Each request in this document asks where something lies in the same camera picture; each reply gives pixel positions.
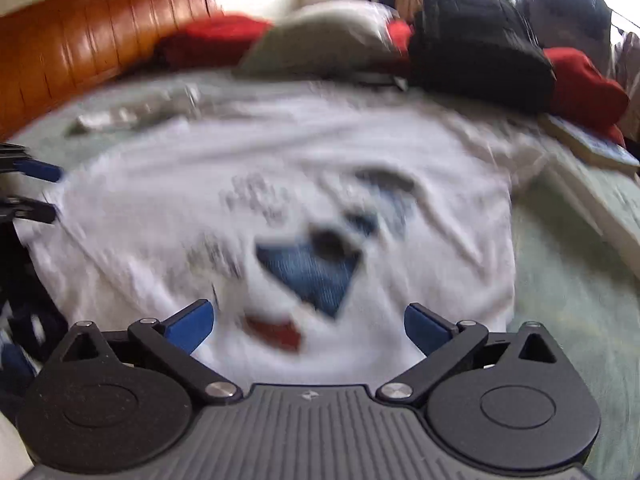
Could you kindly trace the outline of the white printed t-shirt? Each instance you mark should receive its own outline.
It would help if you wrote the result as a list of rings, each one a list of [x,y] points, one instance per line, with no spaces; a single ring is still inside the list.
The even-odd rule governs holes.
[[[242,388],[381,385],[421,352],[418,302],[511,321],[515,190],[547,157],[506,118],[337,84],[210,90],[177,118],[70,166],[50,226],[18,228],[70,321],[119,330],[216,307],[196,356]]]

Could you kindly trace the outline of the dark hanging clothes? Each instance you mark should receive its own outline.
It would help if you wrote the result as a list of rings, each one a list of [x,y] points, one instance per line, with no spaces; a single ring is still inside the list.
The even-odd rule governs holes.
[[[602,74],[611,61],[612,11],[604,0],[530,0],[529,21],[546,48],[573,48]]]

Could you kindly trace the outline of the wooden headboard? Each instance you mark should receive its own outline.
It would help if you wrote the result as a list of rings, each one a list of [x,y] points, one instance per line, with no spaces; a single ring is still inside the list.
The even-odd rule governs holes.
[[[219,0],[41,0],[1,19],[1,137],[148,64]]]

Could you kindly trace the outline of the blue picture book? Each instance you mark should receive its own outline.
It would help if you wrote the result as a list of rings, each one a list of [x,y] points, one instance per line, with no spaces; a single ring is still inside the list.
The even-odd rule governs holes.
[[[539,125],[548,136],[566,146],[577,158],[589,166],[613,170],[634,177],[639,161],[626,148],[596,136],[565,119],[543,114]]]

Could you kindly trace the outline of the black backpack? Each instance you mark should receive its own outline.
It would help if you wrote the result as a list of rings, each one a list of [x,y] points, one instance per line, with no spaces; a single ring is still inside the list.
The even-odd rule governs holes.
[[[552,64],[506,0],[423,0],[408,57],[410,82],[428,91],[533,114],[552,98]]]

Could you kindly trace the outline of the red blanket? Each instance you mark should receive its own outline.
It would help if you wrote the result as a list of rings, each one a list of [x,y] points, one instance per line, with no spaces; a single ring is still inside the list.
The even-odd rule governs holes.
[[[271,27],[262,18],[217,14],[162,38],[154,55],[172,70],[234,67]],[[551,113],[623,146],[625,138],[617,123],[629,98],[620,84],[603,76],[582,51],[560,47],[544,54],[556,77]]]

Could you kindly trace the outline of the grey green pillow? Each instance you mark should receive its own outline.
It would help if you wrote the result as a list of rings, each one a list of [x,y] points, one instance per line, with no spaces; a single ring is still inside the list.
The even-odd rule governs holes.
[[[388,25],[396,10],[364,0],[333,0],[304,6],[274,23],[238,66],[247,77],[345,75],[393,61]]]

